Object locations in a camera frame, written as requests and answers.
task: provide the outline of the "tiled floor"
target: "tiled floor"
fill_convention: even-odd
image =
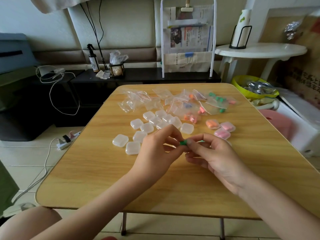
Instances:
[[[44,174],[44,161],[48,153],[51,140],[62,138],[70,131],[80,131],[83,127],[56,128],[51,126],[37,139],[31,142],[0,141],[0,160],[20,187],[20,192],[28,188]],[[59,151],[52,144],[47,165],[48,170],[60,160],[66,150]],[[320,170],[320,158],[309,159],[310,163]],[[16,204],[35,202],[35,191],[40,184],[32,187],[18,199]],[[74,210],[57,210],[64,218]],[[121,228],[121,214],[118,214],[106,225],[95,240],[106,236],[118,239],[154,239],[154,240],[218,240],[219,219],[205,217],[184,217],[150,214],[128,214],[127,236],[119,234]],[[225,233],[228,240],[271,240],[277,235],[263,222],[257,220],[225,219]]]

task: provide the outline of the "spray bottle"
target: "spray bottle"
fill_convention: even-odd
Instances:
[[[91,63],[91,66],[92,66],[92,69],[94,72],[99,72],[100,69],[99,69],[99,64],[97,62],[97,55],[94,54],[94,52],[92,50],[94,50],[95,48],[92,46],[92,44],[88,44],[87,45],[87,48],[89,49],[89,59],[90,59],[90,63]]]

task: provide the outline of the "hand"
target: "hand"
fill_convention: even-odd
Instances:
[[[183,140],[180,131],[171,124],[147,135],[131,170],[154,184],[183,152],[188,151],[186,145],[179,144]]]
[[[191,152],[186,153],[186,160],[208,168],[236,195],[246,184],[248,176],[253,175],[229,143],[219,137],[207,133],[195,135],[187,139],[187,145]]]

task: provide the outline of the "white metal rack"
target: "white metal rack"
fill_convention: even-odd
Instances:
[[[162,78],[165,77],[165,54],[164,54],[164,29],[163,29],[163,0],[160,5],[160,26],[161,26],[161,61],[162,61]],[[212,57],[210,66],[210,77],[212,77],[214,70],[214,51],[216,47],[216,33],[217,33],[217,0],[213,0],[213,32],[212,32]]]

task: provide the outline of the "power strip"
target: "power strip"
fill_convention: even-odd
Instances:
[[[73,135],[73,137],[70,138],[70,140],[71,140],[70,142],[63,141],[63,143],[58,143],[58,144],[57,144],[58,149],[59,149],[59,150],[63,150],[63,149],[65,149],[66,147],[70,146],[70,145],[78,138],[78,136],[80,135],[80,133],[81,133],[81,131],[79,131],[78,133],[75,133],[75,134]]]

